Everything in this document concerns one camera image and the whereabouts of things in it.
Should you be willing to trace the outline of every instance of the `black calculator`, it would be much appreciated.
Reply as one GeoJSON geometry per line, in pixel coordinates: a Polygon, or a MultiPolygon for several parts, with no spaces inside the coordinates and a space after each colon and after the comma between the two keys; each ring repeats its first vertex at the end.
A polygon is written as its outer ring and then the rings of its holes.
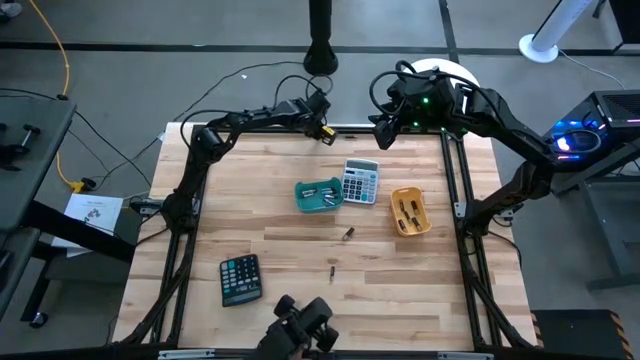
{"type": "Polygon", "coordinates": [[[235,306],[262,297],[258,256],[250,254],[220,263],[222,307],[235,306]]]}

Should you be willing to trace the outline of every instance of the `desk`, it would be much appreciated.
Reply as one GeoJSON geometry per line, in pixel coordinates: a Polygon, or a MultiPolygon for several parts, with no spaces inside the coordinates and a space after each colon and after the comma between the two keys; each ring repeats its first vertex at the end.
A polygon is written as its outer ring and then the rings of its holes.
{"type": "MultiPolygon", "coordinates": [[[[484,197],[500,186],[491,142],[469,135],[465,143],[474,191],[484,197]]],[[[186,156],[178,125],[169,124],[151,197],[161,199],[178,184],[186,156]]],[[[140,236],[163,227],[158,216],[140,236]]],[[[492,230],[511,237],[509,229],[492,230]]],[[[136,249],[114,340],[127,336],[156,300],[169,237],[163,234],[136,249]]],[[[485,237],[485,250],[497,303],[522,336],[535,343],[516,253],[491,236],[485,237]]],[[[275,320],[276,302],[290,294],[301,305],[316,296],[329,303],[334,311],[330,324],[340,332],[335,349],[472,349],[437,136],[399,136],[382,151],[371,135],[341,136],[331,147],[300,134],[242,135],[210,169],[190,276],[179,343],[183,348],[254,348],[275,320]],[[347,157],[380,163],[377,203],[345,203],[320,214],[299,212],[294,185],[340,177],[347,157]],[[433,227],[422,236],[403,238],[393,224],[391,191],[406,186],[423,190],[433,227]],[[353,238],[342,242],[349,227],[356,229],[353,238]],[[222,308],[218,265],[249,253],[260,259],[264,296],[222,308]],[[333,284],[331,265],[336,267],[333,284]]],[[[479,313],[486,315],[484,307],[479,313]]],[[[489,338],[486,316],[481,321],[489,338]]]]}

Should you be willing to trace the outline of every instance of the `orange tray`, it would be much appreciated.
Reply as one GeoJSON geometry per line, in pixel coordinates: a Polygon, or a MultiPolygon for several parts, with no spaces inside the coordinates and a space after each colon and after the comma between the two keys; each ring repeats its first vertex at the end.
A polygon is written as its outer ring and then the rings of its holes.
{"type": "Polygon", "coordinates": [[[413,236],[418,234],[424,234],[431,230],[431,223],[427,218],[427,212],[424,209],[424,203],[422,202],[422,190],[417,187],[408,187],[403,189],[394,190],[391,193],[391,212],[393,213],[394,222],[398,234],[402,236],[413,236]],[[411,220],[407,220],[406,215],[402,212],[400,207],[400,201],[404,205],[404,210],[409,214],[409,217],[415,217],[418,220],[418,224],[422,227],[422,230],[418,230],[411,220]],[[415,201],[418,206],[418,214],[416,214],[411,206],[411,201],[415,201]],[[403,231],[398,223],[398,220],[402,220],[406,231],[403,231]]]}

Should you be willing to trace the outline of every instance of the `plastic tray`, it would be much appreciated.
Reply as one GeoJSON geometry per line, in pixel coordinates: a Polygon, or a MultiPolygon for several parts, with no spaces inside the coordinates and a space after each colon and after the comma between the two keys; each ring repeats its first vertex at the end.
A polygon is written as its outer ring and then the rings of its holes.
{"type": "Polygon", "coordinates": [[[298,205],[298,209],[303,213],[317,213],[323,211],[330,211],[339,208],[344,201],[344,196],[342,195],[342,183],[340,179],[337,177],[333,177],[327,181],[318,181],[313,183],[297,183],[294,189],[296,205],[298,205]],[[324,202],[324,195],[320,191],[320,189],[324,188],[333,188],[336,193],[333,194],[336,198],[330,199],[335,205],[329,205],[324,202]],[[316,189],[316,193],[313,196],[308,198],[302,197],[302,192],[305,190],[316,189]]]}
{"type": "Polygon", "coordinates": [[[427,218],[427,212],[425,211],[424,203],[422,202],[422,190],[416,187],[394,190],[391,193],[391,212],[393,213],[394,223],[396,224],[398,234],[402,236],[424,234],[431,230],[431,223],[429,222],[429,218],[427,218]],[[411,220],[407,220],[407,217],[400,209],[400,200],[402,200],[402,203],[404,204],[404,210],[409,213],[409,217],[415,217],[418,220],[420,227],[422,227],[422,230],[418,230],[411,220]],[[419,214],[416,215],[413,211],[411,201],[416,202],[419,214]],[[407,231],[402,230],[398,220],[402,220],[402,222],[404,222],[404,226],[407,231]]]}

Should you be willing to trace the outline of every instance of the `white calculator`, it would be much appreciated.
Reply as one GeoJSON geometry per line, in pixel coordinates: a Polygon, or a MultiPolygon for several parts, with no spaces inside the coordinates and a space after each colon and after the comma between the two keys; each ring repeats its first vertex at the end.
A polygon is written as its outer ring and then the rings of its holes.
{"type": "Polygon", "coordinates": [[[371,160],[347,159],[342,175],[344,201],[361,204],[376,202],[378,163],[371,160]]]}

